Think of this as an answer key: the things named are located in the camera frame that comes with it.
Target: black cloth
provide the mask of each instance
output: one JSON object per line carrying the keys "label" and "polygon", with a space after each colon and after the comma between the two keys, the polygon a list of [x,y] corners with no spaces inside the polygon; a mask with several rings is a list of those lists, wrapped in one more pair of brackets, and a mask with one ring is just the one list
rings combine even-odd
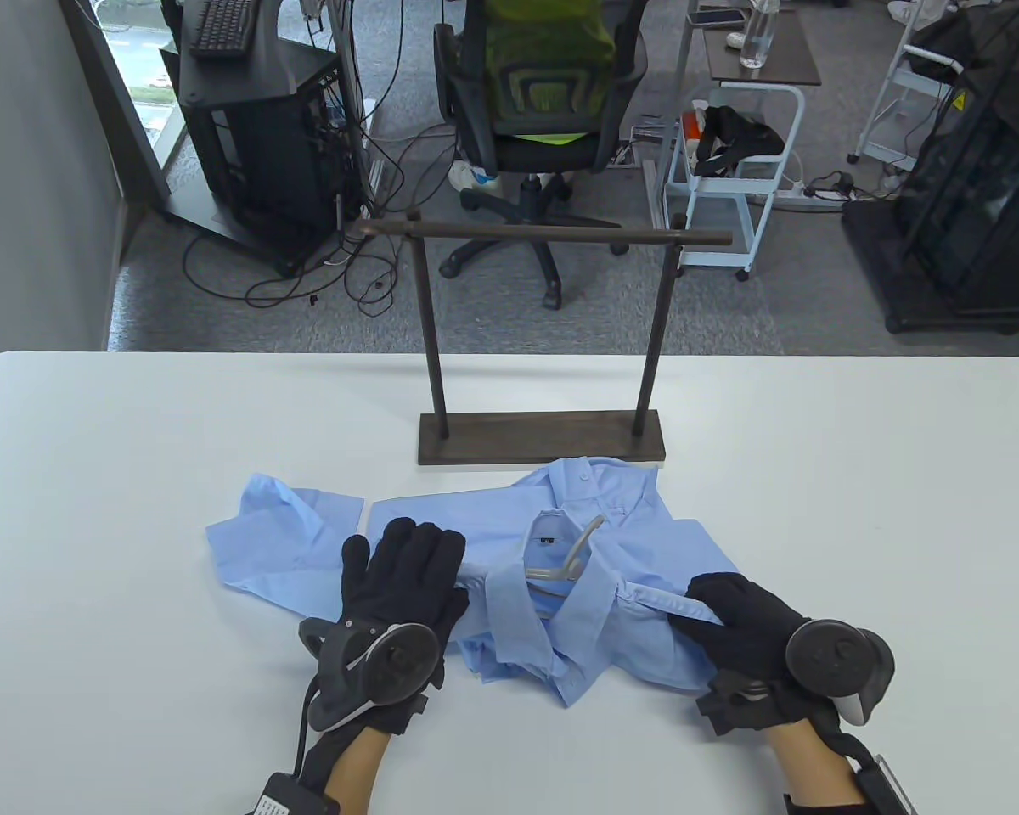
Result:
{"label": "black cloth", "polygon": [[733,108],[706,108],[702,139],[695,152],[695,175],[728,175],[748,156],[780,156],[785,140],[761,121],[741,116]]}
{"label": "black cloth", "polygon": [[786,665],[789,640],[808,617],[738,574],[699,575],[687,597],[710,606],[723,622],[668,617],[718,668],[712,692],[697,703],[718,737],[732,728],[761,729],[833,713],[830,703],[804,690]]}

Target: black desk stand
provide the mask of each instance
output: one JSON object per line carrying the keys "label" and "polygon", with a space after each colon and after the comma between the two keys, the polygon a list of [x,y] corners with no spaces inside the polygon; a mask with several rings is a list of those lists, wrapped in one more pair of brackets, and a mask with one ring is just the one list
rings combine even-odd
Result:
{"label": "black desk stand", "polygon": [[[555,458],[603,455],[626,461],[663,461],[664,436],[660,417],[650,410],[650,396],[664,342],[673,288],[680,276],[684,244],[727,246],[730,232],[692,229],[684,231],[684,215],[673,218],[673,229],[618,229],[533,225],[441,224],[421,220],[418,210],[408,221],[359,221],[365,234],[395,234],[412,248],[415,287],[420,300],[420,321],[435,412],[420,416],[420,465],[532,465]],[[438,331],[431,296],[425,237],[478,237],[482,240],[545,240],[576,243],[664,244],[653,327],[638,406],[634,411],[549,411],[537,413],[447,413],[442,385]]]}

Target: tracker device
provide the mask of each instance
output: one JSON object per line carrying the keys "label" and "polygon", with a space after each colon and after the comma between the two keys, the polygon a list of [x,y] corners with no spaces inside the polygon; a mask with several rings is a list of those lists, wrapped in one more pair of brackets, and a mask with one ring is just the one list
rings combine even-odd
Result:
{"label": "tracker device", "polygon": [[[418,622],[309,617],[299,637],[317,659],[317,675],[303,702],[294,771],[273,773],[249,815],[339,815],[324,784],[367,718],[374,717],[370,723],[377,729],[405,732],[426,706],[421,691],[428,683],[441,684],[438,637]],[[323,732],[309,753],[308,728]]]}

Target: keyboard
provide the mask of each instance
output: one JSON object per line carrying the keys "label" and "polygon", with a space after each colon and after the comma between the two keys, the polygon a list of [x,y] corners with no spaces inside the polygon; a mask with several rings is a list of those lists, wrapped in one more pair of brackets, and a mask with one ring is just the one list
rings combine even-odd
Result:
{"label": "keyboard", "polygon": [[249,54],[261,0],[207,0],[189,52],[199,59],[233,59]]}

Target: gray carpet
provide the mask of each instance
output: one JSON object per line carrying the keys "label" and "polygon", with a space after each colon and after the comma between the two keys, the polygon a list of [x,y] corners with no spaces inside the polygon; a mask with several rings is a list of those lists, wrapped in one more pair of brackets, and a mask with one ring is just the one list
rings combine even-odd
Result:
{"label": "gray carpet", "polygon": [[[280,31],[306,39],[294,12],[296,0],[284,0]],[[804,178],[848,166],[852,151],[882,73],[898,44],[901,26],[888,17],[877,0],[854,0],[835,8],[821,1],[797,3],[809,43],[823,77],[821,89],[806,89],[807,109],[796,149]],[[664,112],[680,46],[681,14],[686,0],[650,0],[642,23],[649,51],[649,72],[634,97],[629,121],[642,114]],[[446,16],[459,22],[463,8],[447,3]],[[396,54],[398,5],[390,0],[364,5],[357,20],[359,66],[367,97],[380,97],[392,74]],[[431,59],[432,24],[441,9],[433,3],[406,4],[404,58],[392,93],[380,110],[376,131],[409,135],[436,116],[436,90]],[[691,70],[705,72],[700,42],[692,49]],[[690,76],[687,86],[695,85]],[[777,111],[785,124],[785,111]],[[425,140],[409,152],[405,173],[410,186],[446,144]],[[393,155],[401,144],[386,145]],[[170,173],[178,186],[196,157],[184,147]],[[878,182],[879,167],[862,160],[854,168],[861,186]],[[796,162],[789,174],[796,175]],[[424,196],[441,170],[424,179]],[[511,185],[515,181],[506,179]],[[575,179],[571,211],[626,224],[648,224],[641,175],[633,170],[580,175]],[[460,209],[447,185],[424,205],[428,218],[472,220],[489,217]],[[416,301],[409,263],[392,309],[367,318],[336,283],[308,300],[268,311],[222,302],[197,291],[183,279],[181,253],[194,237],[191,229],[149,217],[137,234],[118,280],[112,349],[182,350],[343,350],[392,352],[420,350]],[[451,241],[431,241],[433,268]],[[508,246],[475,261],[460,278],[435,275],[435,306],[446,352],[641,354],[649,330],[650,310],[660,271],[656,250],[631,249],[611,257],[603,247],[555,247],[564,278],[565,307],[558,313],[540,308],[542,277],[532,252]],[[249,257],[211,241],[200,241],[191,256],[191,274],[211,288],[242,293],[269,274]],[[352,291],[361,292],[381,273],[373,261],[357,264],[348,276]],[[308,280],[316,284],[316,272]],[[750,282],[736,282],[731,271],[696,269],[677,284],[667,354],[801,354],[801,355],[1002,355],[1019,356],[1019,334],[1004,338],[987,333],[886,333],[882,315],[856,263],[837,215],[776,212]]]}

